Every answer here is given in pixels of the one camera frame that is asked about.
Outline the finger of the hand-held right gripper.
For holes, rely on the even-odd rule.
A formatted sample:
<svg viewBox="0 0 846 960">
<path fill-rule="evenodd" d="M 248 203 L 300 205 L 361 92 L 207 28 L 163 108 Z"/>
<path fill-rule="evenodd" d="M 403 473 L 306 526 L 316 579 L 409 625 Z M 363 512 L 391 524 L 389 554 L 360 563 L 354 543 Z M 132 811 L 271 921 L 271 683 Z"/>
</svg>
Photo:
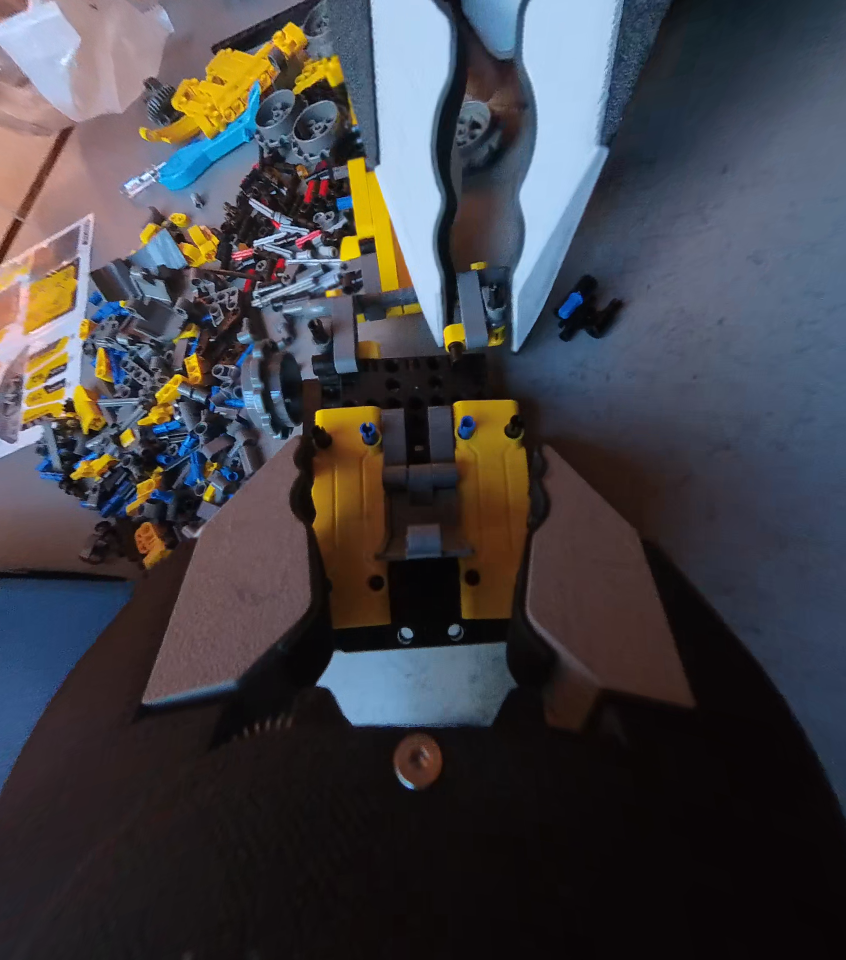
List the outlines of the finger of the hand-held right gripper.
<svg viewBox="0 0 846 960">
<path fill-rule="evenodd" d="M 443 347 L 455 295 L 452 127 L 465 85 L 457 10 L 450 2 L 372 1 L 370 12 L 376 176 L 422 314 Z"/>
<path fill-rule="evenodd" d="M 609 149 L 603 127 L 622 15 L 618 1 L 530 1 L 516 61 L 531 95 L 531 151 L 518 204 L 523 246 L 511 279 L 511 349 L 546 305 Z"/>
</svg>

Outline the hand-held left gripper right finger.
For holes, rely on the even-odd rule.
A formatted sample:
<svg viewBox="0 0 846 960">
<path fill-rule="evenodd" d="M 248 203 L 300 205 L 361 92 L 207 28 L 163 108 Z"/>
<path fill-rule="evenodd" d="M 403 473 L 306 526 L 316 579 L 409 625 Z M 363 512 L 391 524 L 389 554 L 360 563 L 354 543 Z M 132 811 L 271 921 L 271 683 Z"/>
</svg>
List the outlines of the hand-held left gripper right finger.
<svg viewBox="0 0 846 960">
<path fill-rule="evenodd" d="M 543 721 L 582 730 L 620 695 L 695 707 L 657 582 L 633 525 L 549 444 L 529 462 L 529 513 L 507 666 Z"/>
</svg>

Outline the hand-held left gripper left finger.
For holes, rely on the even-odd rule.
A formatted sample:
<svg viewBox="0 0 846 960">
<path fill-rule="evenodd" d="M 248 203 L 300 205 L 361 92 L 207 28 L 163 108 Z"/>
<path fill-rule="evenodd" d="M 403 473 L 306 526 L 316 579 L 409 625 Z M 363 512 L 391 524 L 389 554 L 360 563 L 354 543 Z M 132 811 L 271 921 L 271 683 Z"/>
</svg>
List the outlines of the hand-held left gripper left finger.
<svg viewBox="0 0 846 960">
<path fill-rule="evenodd" d="M 142 695 L 148 708 L 314 686 L 334 650 L 314 531 L 313 450 L 296 437 L 202 528 Z"/>
</svg>

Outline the yellow black toy vehicle model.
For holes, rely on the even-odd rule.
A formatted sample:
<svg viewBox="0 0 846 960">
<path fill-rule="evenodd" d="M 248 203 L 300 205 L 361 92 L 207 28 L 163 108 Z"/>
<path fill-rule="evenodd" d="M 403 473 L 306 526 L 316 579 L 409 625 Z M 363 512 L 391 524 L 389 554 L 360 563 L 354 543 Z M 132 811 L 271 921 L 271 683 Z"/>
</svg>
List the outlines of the yellow black toy vehicle model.
<svg viewBox="0 0 846 960">
<path fill-rule="evenodd" d="M 320 602 L 336 647 L 502 643 L 512 625 L 530 511 L 525 424 L 490 394 L 490 346 L 505 338 L 509 273 L 456 277 L 439 353 L 375 356 L 359 338 L 412 287 L 317 296 L 322 275 L 258 285 L 251 304 L 306 321 L 313 380 L 256 349 L 242 364 L 246 412 L 288 437 L 301 424 Z"/>
</svg>

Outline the grey desk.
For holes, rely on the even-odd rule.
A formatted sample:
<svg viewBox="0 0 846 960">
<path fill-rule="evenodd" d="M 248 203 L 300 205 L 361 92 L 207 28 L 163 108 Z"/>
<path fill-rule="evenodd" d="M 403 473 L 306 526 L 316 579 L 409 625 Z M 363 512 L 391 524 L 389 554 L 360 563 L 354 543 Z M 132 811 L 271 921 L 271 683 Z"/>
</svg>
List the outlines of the grey desk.
<svg viewBox="0 0 846 960">
<path fill-rule="evenodd" d="M 671 2 L 552 298 L 506 359 L 539 436 L 765 668 L 846 817 L 846 2 Z"/>
</svg>

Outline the heap of yellow beams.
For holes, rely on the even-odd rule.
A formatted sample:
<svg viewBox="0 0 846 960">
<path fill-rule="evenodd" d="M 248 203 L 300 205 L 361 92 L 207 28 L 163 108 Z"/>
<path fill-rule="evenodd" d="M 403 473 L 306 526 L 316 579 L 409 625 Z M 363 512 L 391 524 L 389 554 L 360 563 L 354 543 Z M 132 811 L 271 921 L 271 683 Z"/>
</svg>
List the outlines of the heap of yellow beams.
<svg viewBox="0 0 846 960">
<path fill-rule="evenodd" d="M 293 22 L 276 30 L 255 52 L 227 42 L 215 52 L 202 78 L 185 78 L 175 87 L 173 106 L 181 117 L 168 126 L 141 126 L 147 142 L 170 145 L 188 143 L 199 135 L 214 138 L 247 104 L 249 89 L 259 81 L 261 97 L 289 88 L 294 94 L 318 85 L 340 87 L 344 71 L 336 54 L 309 51 L 307 38 Z"/>
</svg>

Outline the light blue brick separator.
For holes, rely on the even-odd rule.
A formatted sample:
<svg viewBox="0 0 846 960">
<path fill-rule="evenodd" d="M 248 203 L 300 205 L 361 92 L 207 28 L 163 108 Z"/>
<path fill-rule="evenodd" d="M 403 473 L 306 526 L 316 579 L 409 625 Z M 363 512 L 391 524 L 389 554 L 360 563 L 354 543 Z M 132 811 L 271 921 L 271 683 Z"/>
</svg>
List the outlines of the light blue brick separator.
<svg viewBox="0 0 846 960">
<path fill-rule="evenodd" d="M 260 81 L 249 88 L 246 105 L 215 137 L 192 142 L 162 163 L 156 182 L 169 190 L 192 185 L 213 164 L 256 138 L 257 114 L 261 102 Z"/>
</svg>

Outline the black gear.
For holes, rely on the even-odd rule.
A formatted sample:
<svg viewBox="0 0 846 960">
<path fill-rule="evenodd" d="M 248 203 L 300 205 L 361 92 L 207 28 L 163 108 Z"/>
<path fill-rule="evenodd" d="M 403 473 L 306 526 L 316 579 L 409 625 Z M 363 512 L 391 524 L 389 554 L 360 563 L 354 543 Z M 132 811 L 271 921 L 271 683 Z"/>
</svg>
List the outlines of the black gear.
<svg viewBox="0 0 846 960">
<path fill-rule="evenodd" d="M 142 102 L 146 116 L 156 127 L 165 127 L 181 117 L 181 113 L 174 107 L 173 99 L 176 88 L 160 81 L 155 77 L 147 77 L 142 82 Z"/>
</svg>

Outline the black blue connector piece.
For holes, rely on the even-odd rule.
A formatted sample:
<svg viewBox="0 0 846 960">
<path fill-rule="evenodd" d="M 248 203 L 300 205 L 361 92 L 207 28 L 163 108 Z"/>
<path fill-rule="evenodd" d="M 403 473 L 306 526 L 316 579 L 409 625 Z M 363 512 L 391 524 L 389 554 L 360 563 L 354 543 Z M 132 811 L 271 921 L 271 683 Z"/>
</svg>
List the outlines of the black blue connector piece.
<svg viewBox="0 0 846 960">
<path fill-rule="evenodd" d="M 554 310 L 560 341 L 570 342 L 580 332 L 592 339 L 602 339 L 609 333 L 625 304 L 615 297 L 607 305 L 598 306 L 598 289 L 597 278 L 587 273 Z"/>
</svg>

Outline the blue cardboard box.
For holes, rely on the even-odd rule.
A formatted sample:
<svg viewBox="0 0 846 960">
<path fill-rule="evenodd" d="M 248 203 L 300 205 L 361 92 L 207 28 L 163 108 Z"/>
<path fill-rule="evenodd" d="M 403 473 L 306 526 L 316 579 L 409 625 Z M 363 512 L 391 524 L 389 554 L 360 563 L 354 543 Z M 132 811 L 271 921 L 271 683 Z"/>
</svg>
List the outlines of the blue cardboard box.
<svg viewBox="0 0 846 960">
<path fill-rule="evenodd" d="M 45 707 L 132 592 L 115 578 L 0 575 L 0 793 Z"/>
</svg>

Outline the pile of small building pieces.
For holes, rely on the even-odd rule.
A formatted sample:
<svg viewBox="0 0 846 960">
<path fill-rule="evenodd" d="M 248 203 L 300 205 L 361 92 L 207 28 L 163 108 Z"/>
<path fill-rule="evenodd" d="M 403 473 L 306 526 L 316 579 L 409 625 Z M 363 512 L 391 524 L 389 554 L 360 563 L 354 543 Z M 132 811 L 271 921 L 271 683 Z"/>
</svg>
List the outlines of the pile of small building pieces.
<svg viewBox="0 0 846 960">
<path fill-rule="evenodd" d="M 81 379 L 43 418 L 37 472 L 95 516 L 81 561 L 150 569 L 195 539 L 302 414 L 302 309 L 345 291 L 352 163 L 261 159 L 219 227 L 152 207 L 91 279 Z"/>
</svg>

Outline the clear plastic bag white label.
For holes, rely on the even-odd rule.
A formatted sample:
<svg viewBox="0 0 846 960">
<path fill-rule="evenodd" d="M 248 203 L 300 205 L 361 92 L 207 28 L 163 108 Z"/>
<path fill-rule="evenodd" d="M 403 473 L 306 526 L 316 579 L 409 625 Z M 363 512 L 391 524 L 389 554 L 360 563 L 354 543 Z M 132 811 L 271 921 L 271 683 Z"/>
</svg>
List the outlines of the clear plastic bag white label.
<svg viewBox="0 0 846 960">
<path fill-rule="evenodd" d="M 0 50 L 45 102 L 80 123 L 123 113 L 157 75 L 174 31 L 156 2 L 29 2 L 0 20 Z"/>
</svg>

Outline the yellow sticker sheet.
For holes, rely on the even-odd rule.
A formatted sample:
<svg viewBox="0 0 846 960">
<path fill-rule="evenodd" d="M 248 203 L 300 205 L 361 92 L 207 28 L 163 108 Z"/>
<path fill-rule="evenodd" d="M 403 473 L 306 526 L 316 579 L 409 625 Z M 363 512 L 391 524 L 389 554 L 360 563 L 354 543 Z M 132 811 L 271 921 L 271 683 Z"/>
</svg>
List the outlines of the yellow sticker sheet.
<svg viewBox="0 0 846 960">
<path fill-rule="evenodd" d="M 81 379 L 95 216 L 0 265 L 0 459 L 38 443 Z"/>
</svg>

